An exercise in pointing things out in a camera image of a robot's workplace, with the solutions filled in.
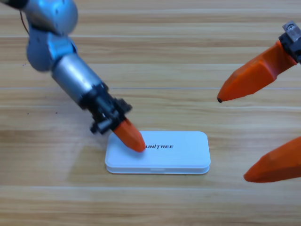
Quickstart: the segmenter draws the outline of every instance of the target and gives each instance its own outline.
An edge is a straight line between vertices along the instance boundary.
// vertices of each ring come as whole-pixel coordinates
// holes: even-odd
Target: silver robotic arm
[[[27,58],[39,72],[51,72],[52,78],[83,110],[88,109],[95,122],[93,133],[112,130],[130,148],[145,149],[139,131],[125,114],[132,107],[123,99],[113,98],[108,87],[79,57],[68,36],[78,22],[73,0],[0,0],[26,14],[29,24]]]

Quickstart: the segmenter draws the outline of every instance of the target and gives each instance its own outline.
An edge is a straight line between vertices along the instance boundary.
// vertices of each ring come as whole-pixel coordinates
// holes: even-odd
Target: white plastic case
[[[210,168],[207,135],[200,131],[141,131],[143,153],[126,147],[111,133],[105,164],[118,174],[205,174]]]

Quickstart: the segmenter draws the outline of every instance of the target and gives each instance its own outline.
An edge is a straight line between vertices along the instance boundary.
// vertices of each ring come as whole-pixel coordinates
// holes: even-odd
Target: wood grain
[[[300,226],[301,179],[243,174],[298,137],[300,66],[258,93],[218,103],[224,81],[273,45],[298,0],[76,0],[79,54],[133,106],[140,130],[200,130],[202,176],[114,175],[92,118],[26,58],[18,11],[0,7],[0,225]]]

